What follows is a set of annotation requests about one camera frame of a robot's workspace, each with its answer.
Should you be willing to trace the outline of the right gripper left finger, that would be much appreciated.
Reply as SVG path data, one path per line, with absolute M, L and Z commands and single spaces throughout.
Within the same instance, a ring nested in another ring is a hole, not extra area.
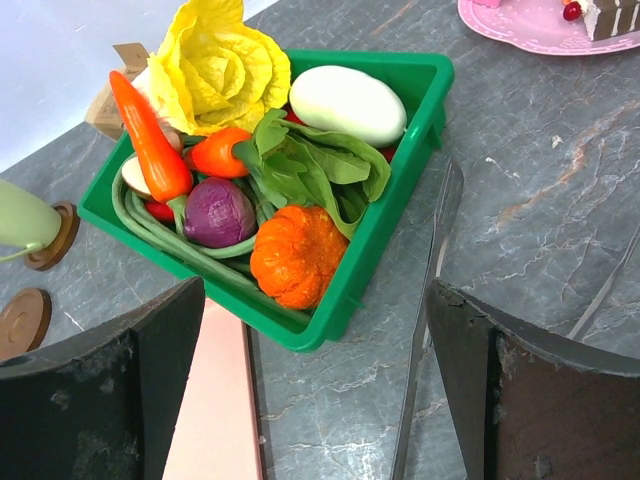
M 1 364 L 4 479 L 162 477 L 205 303 L 192 277 Z

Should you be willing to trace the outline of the green mug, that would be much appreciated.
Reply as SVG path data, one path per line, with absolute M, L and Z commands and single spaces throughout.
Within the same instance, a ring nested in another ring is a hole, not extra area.
M 1 245 L 19 248 L 1 262 L 47 248 L 62 226 L 60 214 L 30 192 L 1 180 Z

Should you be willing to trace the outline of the chocolate cake slice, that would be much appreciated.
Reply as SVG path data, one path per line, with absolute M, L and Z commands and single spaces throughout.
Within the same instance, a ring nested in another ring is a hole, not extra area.
M 563 5 L 563 19 L 581 19 L 592 42 L 639 30 L 639 0 L 573 0 Z

